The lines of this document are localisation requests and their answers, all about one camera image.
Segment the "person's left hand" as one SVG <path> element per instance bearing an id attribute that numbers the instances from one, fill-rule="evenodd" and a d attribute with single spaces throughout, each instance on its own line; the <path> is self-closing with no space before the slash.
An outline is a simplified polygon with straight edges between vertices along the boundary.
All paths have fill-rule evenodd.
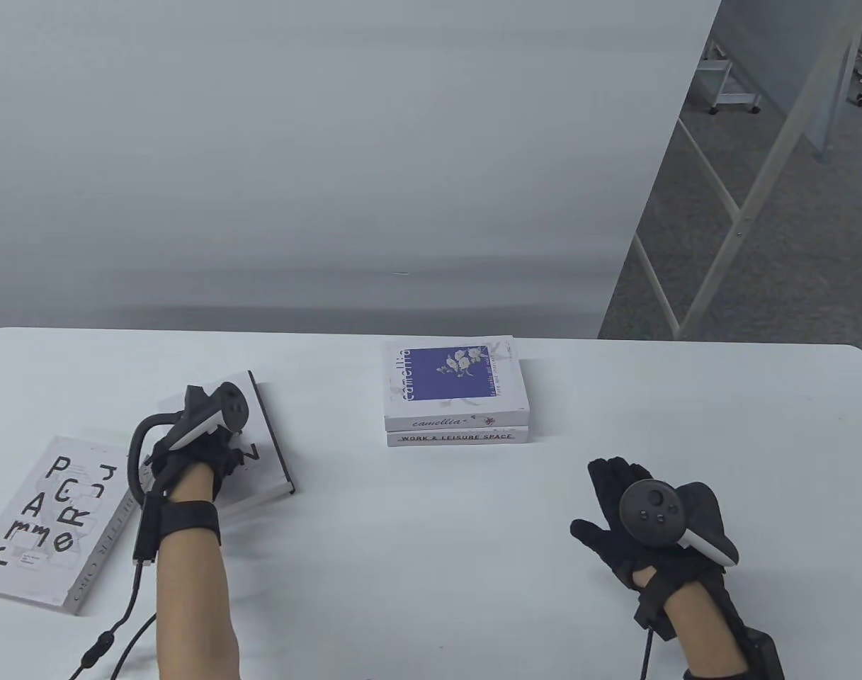
<path id="1" fill-rule="evenodd" d="M 144 461 L 154 478 L 154 492 L 169 502 L 213 503 L 224 479 L 243 465 L 243 451 L 235 437 L 221 426 L 178 450 L 156 443 Z"/>

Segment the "person's right hand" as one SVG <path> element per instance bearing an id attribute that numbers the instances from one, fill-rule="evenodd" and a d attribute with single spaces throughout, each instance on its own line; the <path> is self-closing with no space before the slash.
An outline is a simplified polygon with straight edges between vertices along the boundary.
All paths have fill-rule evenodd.
<path id="1" fill-rule="evenodd" d="M 608 528 L 574 519 L 570 533 L 639 595 L 635 619 L 661 638 L 676 635 L 664 607 L 682 587 L 705 587 L 731 628 L 744 625 L 725 586 L 738 551 L 723 531 L 712 489 L 702 482 L 671 487 L 624 458 L 587 465 Z"/>

